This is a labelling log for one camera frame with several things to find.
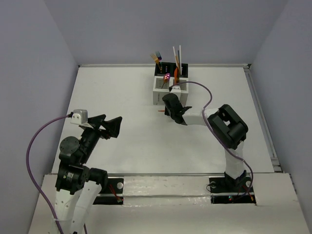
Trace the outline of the gold metal spoon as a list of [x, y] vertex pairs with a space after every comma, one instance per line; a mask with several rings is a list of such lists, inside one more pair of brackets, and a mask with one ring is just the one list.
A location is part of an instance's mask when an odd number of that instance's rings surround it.
[[164, 88], [164, 86], [169, 86], [169, 84], [170, 84], [170, 78], [171, 78], [171, 74], [170, 73], [166, 73], [165, 75], [164, 75], [164, 77], [163, 77], [163, 84], [162, 84], [162, 86], [161, 86], [161, 88], [163, 89]]

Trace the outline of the iridescent rainbow metal fork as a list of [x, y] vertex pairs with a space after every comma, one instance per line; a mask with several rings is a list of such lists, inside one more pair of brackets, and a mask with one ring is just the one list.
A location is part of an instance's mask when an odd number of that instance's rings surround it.
[[159, 60], [159, 68], [160, 68], [160, 71], [162, 71], [162, 63], [161, 63], [161, 61], [162, 61], [162, 56], [161, 56], [161, 54], [160, 54], [159, 51], [156, 51], [156, 56], [157, 56], [157, 58], [158, 58], [158, 60]]

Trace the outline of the yellow black handled knife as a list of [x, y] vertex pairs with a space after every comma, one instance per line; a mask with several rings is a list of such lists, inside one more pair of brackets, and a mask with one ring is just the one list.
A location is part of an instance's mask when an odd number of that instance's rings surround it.
[[179, 83], [180, 82], [180, 74], [179, 74], [179, 70], [177, 70], [177, 73], [176, 73], [176, 83]]

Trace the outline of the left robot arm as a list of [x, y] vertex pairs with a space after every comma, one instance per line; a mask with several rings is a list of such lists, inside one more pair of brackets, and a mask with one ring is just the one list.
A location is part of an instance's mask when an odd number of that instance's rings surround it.
[[59, 146], [60, 164], [56, 180], [56, 199], [51, 234], [80, 234], [99, 193], [108, 187], [108, 173], [88, 168], [86, 163], [99, 139], [116, 138], [122, 117], [106, 120], [106, 115], [88, 117], [87, 110], [76, 109], [71, 123], [83, 129], [79, 138], [68, 136]]

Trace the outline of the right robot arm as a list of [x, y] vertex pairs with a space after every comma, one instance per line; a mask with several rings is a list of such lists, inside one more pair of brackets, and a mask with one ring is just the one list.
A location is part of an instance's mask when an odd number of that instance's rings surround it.
[[247, 172], [245, 160], [239, 155], [247, 136], [248, 126], [234, 109], [224, 104], [218, 109], [195, 111], [191, 106], [182, 106], [176, 94], [169, 93], [162, 98], [165, 115], [181, 125], [203, 125], [225, 150], [226, 169], [223, 185], [229, 191], [236, 191], [243, 185]]

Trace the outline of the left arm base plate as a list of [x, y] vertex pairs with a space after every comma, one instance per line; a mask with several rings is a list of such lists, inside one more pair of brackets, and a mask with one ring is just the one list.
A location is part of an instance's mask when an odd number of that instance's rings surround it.
[[124, 178], [108, 177], [108, 184], [97, 195], [94, 205], [123, 205]]

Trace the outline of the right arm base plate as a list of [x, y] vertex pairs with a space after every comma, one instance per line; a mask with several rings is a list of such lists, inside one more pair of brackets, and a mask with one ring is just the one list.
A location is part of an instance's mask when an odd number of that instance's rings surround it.
[[251, 178], [246, 177], [241, 185], [230, 188], [225, 184], [224, 177], [211, 177], [206, 190], [210, 192], [212, 204], [256, 204], [254, 189], [249, 192]]

